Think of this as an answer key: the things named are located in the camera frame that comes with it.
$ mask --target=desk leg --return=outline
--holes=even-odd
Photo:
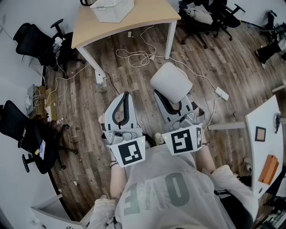
[[[171,52],[175,30],[176,30],[176,24],[177,24],[177,21],[172,21],[169,23],[168,38],[167,38],[167,44],[166,44],[166,49],[165,49],[165,59],[169,59],[170,57],[170,52]]]
[[[221,123],[209,125],[209,130],[227,130],[227,129],[241,129],[245,128],[245,122],[234,122],[234,123]]]
[[[85,47],[78,47],[77,50],[95,69],[96,83],[101,84],[103,82],[103,78],[106,77],[105,72],[102,70],[102,68],[98,65],[98,63],[94,60],[94,58],[90,55],[90,53],[86,50]]]

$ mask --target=power strip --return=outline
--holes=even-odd
[[[228,100],[229,95],[226,94],[220,87],[217,87],[216,90],[215,90],[215,92],[216,92],[220,97],[222,97],[225,101]]]

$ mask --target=white t-shirt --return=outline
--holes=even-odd
[[[146,160],[130,166],[128,182],[116,206],[123,229],[227,229],[211,179],[195,169],[191,154],[172,156],[167,145],[146,150]],[[258,200],[228,166],[213,173],[222,187],[244,204],[255,220]]]

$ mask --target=wooden floor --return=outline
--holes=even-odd
[[[187,73],[193,83],[192,96],[205,111],[206,122],[209,122],[217,95],[206,79],[196,77],[182,64],[164,58],[155,58],[147,66],[133,68],[127,59],[115,55],[117,49],[152,53],[153,48],[140,38],[145,29],[146,27],[132,30],[134,38],[128,38],[127,31],[107,37],[89,45],[88,50],[104,71],[111,75],[118,91],[131,93],[138,123],[150,136],[162,131],[164,122],[149,82],[155,72],[168,61]],[[208,49],[204,49],[195,35],[189,37],[185,45],[181,45],[185,32],[177,28],[172,45],[172,58],[184,63],[189,59],[190,68],[198,74],[206,74],[215,87],[219,86],[229,94],[227,102],[222,99],[217,101],[212,123],[241,120],[234,118],[233,113],[265,102],[273,95],[271,89],[280,86],[281,79],[286,74],[286,65],[279,54],[267,62],[266,70],[262,69],[254,51],[260,47],[261,42],[262,45],[267,43],[257,28],[248,28],[242,24],[229,31],[233,35],[232,41],[229,41],[224,32],[217,38],[213,34],[202,34],[209,45]],[[143,37],[147,43],[156,47],[157,55],[162,56],[167,33],[166,25],[155,25]],[[141,59],[138,56],[132,57],[130,62],[138,65]],[[68,76],[73,76],[84,66],[70,62]],[[62,72],[51,72],[49,86],[55,88],[55,78],[62,76]],[[65,87],[66,82],[59,80],[58,96],[64,93]],[[57,101],[58,119],[63,118],[63,123],[70,125],[70,129],[63,135],[63,145],[75,148],[79,153],[75,156],[61,152],[61,159],[67,168],[62,171],[56,162],[52,174],[75,220],[80,220],[102,194],[109,195],[110,155],[101,141],[101,129],[97,120],[116,96],[110,79],[107,77],[103,84],[96,85],[94,70],[87,67],[67,81],[67,92]],[[285,90],[277,92],[276,96],[281,112],[286,114]],[[210,151],[217,167],[227,164],[233,172],[245,174],[243,158],[250,153],[245,130],[206,131],[206,138],[210,140]]]

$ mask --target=person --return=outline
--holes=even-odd
[[[204,133],[195,153],[172,156],[160,133],[145,161],[121,168],[111,154],[111,199],[98,199],[88,229],[232,229],[230,215],[214,194],[226,189],[250,213],[258,200],[228,165],[216,169]],[[240,212],[235,212],[244,221]]]
[[[272,44],[255,51],[263,69],[266,68],[266,61],[277,52],[281,52],[286,48],[286,34],[283,34],[280,41],[275,41]]]

